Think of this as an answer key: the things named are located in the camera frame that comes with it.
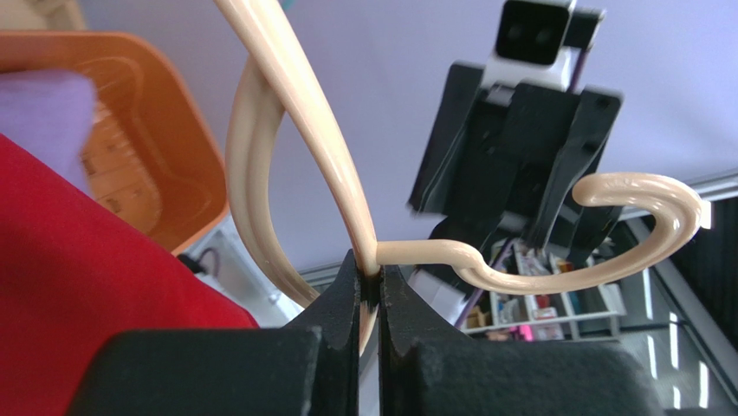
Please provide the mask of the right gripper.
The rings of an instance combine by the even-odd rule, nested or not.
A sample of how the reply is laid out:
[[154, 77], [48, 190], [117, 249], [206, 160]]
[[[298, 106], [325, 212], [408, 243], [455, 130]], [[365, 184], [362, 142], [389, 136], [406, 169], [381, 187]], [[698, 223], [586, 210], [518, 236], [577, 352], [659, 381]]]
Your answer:
[[480, 234], [515, 214], [528, 246], [588, 258], [621, 210], [586, 208], [573, 200], [573, 185], [597, 170], [622, 96], [524, 82], [508, 103], [493, 104], [481, 79], [478, 67], [450, 66], [409, 197], [412, 210], [470, 224]]

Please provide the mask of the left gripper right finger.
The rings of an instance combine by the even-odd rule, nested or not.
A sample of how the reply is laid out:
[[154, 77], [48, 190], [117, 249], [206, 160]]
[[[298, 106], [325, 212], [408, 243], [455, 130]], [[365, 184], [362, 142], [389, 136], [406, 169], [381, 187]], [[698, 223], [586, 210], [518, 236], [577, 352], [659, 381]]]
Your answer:
[[379, 282], [384, 415], [659, 415], [650, 377], [614, 342], [478, 341], [396, 266]]

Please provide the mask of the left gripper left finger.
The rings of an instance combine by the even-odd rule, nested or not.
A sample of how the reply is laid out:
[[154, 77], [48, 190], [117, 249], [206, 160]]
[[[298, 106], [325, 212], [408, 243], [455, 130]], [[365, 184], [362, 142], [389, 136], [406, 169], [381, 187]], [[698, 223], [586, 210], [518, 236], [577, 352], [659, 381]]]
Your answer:
[[70, 415], [355, 415], [359, 304], [354, 254], [282, 328], [136, 330], [107, 341]]

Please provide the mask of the beige hanger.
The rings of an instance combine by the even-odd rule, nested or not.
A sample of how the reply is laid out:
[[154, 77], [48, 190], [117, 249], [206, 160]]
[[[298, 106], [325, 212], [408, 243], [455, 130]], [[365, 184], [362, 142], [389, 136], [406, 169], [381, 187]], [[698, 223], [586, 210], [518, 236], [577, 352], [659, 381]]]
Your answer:
[[[379, 241], [340, 127], [282, 6], [220, 1], [217, 7], [249, 52], [227, 139], [230, 208], [245, 248], [279, 290], [305, 307], [317, 296], [287, 259], [270, 216], [269, 168], [284, 114], [291, 116], [333, 194], [365, 283], [376, 283], [381, 268], [394, 264], [440, 263], [460, 277], [465, 266], [487, 265], [477, 249], [462, 242]], [[604, 262], [618, 279], [683, 247], [700, 229], [706, 211], [684, 183], [648, 173], [589, 174], [573, 185], [573, 198], [585, 207], [635, 206], [655, 217], [655, 229], [643, 243]]]

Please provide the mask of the red trousers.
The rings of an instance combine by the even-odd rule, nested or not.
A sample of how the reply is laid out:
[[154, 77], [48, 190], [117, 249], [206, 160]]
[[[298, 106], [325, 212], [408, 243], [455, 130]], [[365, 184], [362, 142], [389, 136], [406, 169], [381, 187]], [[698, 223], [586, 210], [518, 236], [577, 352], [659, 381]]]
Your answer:
[[62, 415], [111, 336], [255, 328], [168, 250], [1, 140], [1, 412]]

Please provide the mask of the purple trousers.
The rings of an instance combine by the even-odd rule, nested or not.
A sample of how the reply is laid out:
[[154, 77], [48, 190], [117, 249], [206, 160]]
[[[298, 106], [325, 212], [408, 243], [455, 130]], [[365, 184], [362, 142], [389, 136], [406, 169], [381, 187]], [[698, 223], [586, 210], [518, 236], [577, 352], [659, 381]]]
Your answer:
[[90, 196], [81, 162], [94, 124], [96, 89], [70, 70], [1, 74], [1, 134]]

